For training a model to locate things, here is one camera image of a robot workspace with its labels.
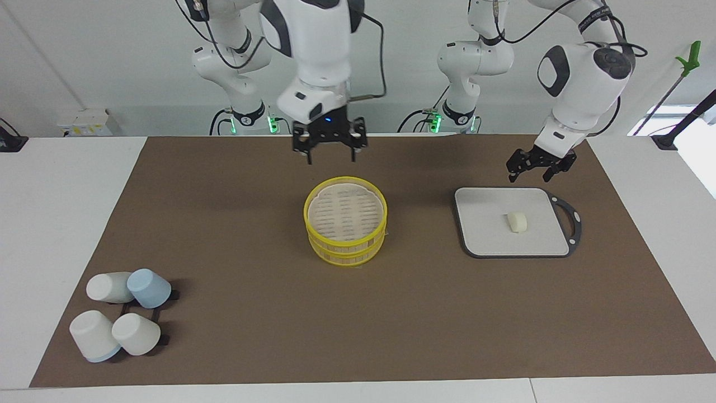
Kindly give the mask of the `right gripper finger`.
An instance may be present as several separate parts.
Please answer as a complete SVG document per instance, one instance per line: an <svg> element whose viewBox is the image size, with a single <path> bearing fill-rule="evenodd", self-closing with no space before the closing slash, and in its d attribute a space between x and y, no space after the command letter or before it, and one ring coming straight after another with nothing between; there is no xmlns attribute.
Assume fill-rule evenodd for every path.
<svg viewBox="0 0 716 403"><path fill-rule="evenodd" d="M307 164L312 164L312 140L308 128L304 124L292 125L292 148L293 151L302 154Z"/></svg>
<svg viewBox="0 0 716 403"><path fill-rule="evenodd" d="M351 152L351 162L356 162L357 154L368 147L365 117L360 116L348 122L348 147Z"/></svg>

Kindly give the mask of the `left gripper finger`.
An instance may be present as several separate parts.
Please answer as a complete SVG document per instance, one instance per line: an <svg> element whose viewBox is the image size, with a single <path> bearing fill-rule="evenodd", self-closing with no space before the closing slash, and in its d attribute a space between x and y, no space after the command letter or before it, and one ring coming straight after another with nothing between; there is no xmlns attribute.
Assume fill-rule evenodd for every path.
<svg viewBox="0 0 716 403"><path fill-rule="evenodd" d="M506 161L509 181L516 182L522 173L531 170L530 165L530 152L522 149L515 150L508 161Z"/></svg>
<svg viewBox="0 0 716 403"><path fill-rule="evenodd" d="M554 176L557 176L557 174L559 174L559 173L570 171L571 166L573 166L573 164L574 164L573 159L562 159L558 162L551 163L547 167L547 169L545 169L545 172L543 174L544 182L552 181L552 178Z"/></svg>

